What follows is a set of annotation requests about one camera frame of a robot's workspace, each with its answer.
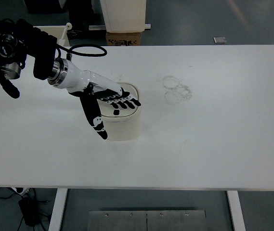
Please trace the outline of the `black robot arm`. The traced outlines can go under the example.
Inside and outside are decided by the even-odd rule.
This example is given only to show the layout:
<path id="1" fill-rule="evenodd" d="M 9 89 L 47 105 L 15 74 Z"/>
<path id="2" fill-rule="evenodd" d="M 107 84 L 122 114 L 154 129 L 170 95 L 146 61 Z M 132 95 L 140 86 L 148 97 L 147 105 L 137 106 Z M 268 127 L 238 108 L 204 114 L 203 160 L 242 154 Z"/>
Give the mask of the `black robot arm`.
<path id="1" fill-rule="evenodd" d="M 20 92 L 12 79 L 20 77 L 27 56 L 34 60 L 33 75 L 58 89 L 66 89 L 69 94 L 80 99 L 85 117 L 102 139 L 108 134 L 104 128 L 99 101 L 111 105 L 115 111 L 135 109 L 141 106 L 139 100 L 118 83 L 92 71 L 78 69 L 68 58 L 61 57 L 61 50 L 67 57 L 72 54 L 83 57 L 102 57 L 105 48 L 98 46 L 102 53 L 80 53 L 73 46 L 69 49 L 57 43 L 56 37 L 32 26 L 24 19 L 14 23 L 10 19 L 0 21 L 0 85 L 12 98 Z"/>

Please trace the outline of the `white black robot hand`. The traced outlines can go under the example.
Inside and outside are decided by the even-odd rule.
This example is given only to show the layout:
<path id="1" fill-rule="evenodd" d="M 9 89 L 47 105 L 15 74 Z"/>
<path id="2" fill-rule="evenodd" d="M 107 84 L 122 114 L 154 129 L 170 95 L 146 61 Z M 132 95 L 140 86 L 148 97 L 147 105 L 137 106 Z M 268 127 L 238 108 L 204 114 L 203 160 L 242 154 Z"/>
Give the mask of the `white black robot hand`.
<path id="1" fill-rule="evenodd" d="M 111 105 L 118 109 L 119 106 L 130 109 L 141 106 L 136 98 L 130 98 L 130 93 L 125 91 L 120 84 L 89 70 L 80 70 L 67 59 L 56 59 L 48 83 L 58 89 L 66 89 L 69 93 L 81 92 L 80 102 L 85 117 L 90 126 L 104 140 L 108 134 L 104 128 L 99 100 L 125 100 L 124 103 L 112 102 Z"/>

